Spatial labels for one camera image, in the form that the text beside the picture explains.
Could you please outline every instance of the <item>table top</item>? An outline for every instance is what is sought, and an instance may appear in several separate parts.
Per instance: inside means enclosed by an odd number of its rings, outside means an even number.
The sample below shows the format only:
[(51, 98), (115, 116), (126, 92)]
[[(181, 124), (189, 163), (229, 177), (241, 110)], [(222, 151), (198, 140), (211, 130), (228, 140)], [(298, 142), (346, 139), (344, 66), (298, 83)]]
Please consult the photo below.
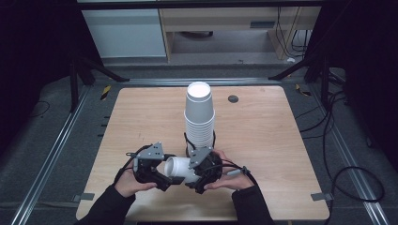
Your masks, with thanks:
[[(185, 157), (186, 87), (124, 88), (120, 91), (84, 193), (77, 218), (82, 218), (101, 193), (113, 183), (126, 153), (162, 142), (165, 154)], [(257, 180), (275, 220), (326, 219), (321, 192), (284, 90), (280, 86), (212, 86), (216, 112), (215, 148)], [(228, 101), (230, 95), (237, 103)], [(162, 163), (158, 170), (163, 171)], [(184, 185), (165, 192), (137, 193), (127, 214), (134, 221), (236, 220), (232, 190), (208, 190), (203, 195)]]

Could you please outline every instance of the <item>black jacket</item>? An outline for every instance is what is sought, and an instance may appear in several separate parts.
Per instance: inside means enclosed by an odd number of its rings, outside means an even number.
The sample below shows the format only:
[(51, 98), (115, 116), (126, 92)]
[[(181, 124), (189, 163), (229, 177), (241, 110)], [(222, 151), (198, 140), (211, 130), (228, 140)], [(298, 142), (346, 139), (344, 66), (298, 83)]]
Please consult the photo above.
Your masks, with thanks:
[[(235, 191), (232, 200), (237, 210), (239, 225), (274, 224), (258, 186)], [(122, 225), (134, 201), (135, 195), (124, 198), (115, 187), (109, 186), (96, 200), (88, 214), (75, 225)]]

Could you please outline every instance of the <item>person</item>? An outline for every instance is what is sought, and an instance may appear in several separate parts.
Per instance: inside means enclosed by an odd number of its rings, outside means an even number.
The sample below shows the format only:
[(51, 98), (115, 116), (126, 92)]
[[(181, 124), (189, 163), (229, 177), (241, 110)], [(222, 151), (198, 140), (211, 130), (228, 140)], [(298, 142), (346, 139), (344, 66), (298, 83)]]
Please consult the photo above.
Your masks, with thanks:
[[(223, 164), (232, 162), (223, 151), (213, 150), (223, 160)], [(226, 173), (234, 170), (232, 167), (223, 167), (222, 176), (214, 183), (205, 185), (206, 190), (217, 188), (230, 188), (232, 200), (237, 212), (239, 225), (270, 225), (274, 224), (267, 204), (259, 186), (242, 172), (235, 175)], [(105, 225), (123, 224), (125, 216), (136, 199), (136, 193), (156, 187), (156, 183), (139, 183), (132, 170), (125, 170), (115, 184), (106, 188), (104, 193), (96, 200), (88, 214), (75, 225)]]

